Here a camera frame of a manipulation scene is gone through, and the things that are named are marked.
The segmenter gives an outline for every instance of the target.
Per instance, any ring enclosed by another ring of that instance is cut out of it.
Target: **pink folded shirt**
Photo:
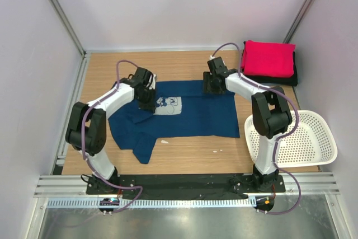
[[[289,78],[294,74],[294,44],[263,43],[248,40],[242,55],[244,75]]]

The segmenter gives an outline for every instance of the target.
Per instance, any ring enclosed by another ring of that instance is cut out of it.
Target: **wooden tabletop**
[[[116,62],[120,59],[134,61],[157,74],[158,81],[183,81],[202,79],[208,71],[207,61],[212,51],[163,51],[146,53],[92,54],[81,101],[89,102],[106,93],[116,81]],[[238,54],[233,50],[220,51],[228,68],[238,67]],[[134,73],[135,67],[121,63],[120,76]],[[285,93],[296,102],[292,87],[283,86]],[[251,104],[235,95],[240,138],[224,137],[175,137],[157,139],[152,157],[147,165],[139,163],[132,150],[120,150],[107,125],[105,145],[111,162],[119,174],[210,174],[250,173],[251,161],[244,135],[244,122],[252,114]],[[317,172],[317,166],[291,168],[296,172]],[[68,149],[63,175],[90,174],[91,170],[81,155],[71,146]]]

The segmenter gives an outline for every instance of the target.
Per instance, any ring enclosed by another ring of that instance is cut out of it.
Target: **robotic arm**
[[[66,142],[82,153],[81,123],[84,114],[92,105],[99,103],[87,117],[90,124],[85,127],[85,154],[96,173],[114,185],[118,184],[118,173],[104,148],[107,137],[106,122],[114,112],[133,100],[138,100],[139,108],[154,112],[156,75],[145,68],[138,67],[132,77],[121,79],[116,89],[116,92],[111,89],[87,104],[81,102],[74,104],[65,135]]]
[[[277,180],[279,171],[273,163],[276,138],[286,132],[292,123],[287,101],[267,87],[225,66],[221,57],[208,61],[210,71],[204,72],[204,93],[224,94],[226,90],[237,93],[252,103],[253,123],[260,135],[259,152],[253,165],[253,185],[266,190]],[[284,93],[281,87],[274,87]]]

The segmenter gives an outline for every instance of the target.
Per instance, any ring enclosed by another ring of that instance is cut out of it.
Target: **white laundry basket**
[[[295,125],[295,113],[291,111],[292,124]],[[281,140],[277,164],[282,167],[301,167],[326,165],[337,157],[335,139],[326,121],[317,113],[299,110],[299,122],[296,131]],[[260,136],[253,126],[252,115],[245,121],[245,137],[253,162],[257,159]]]

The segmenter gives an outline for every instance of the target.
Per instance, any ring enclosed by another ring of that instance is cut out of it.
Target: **stack of folded clothes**
[[[243,74],[258,83],[297,86],[295,45],[248,40],[241,60]]]

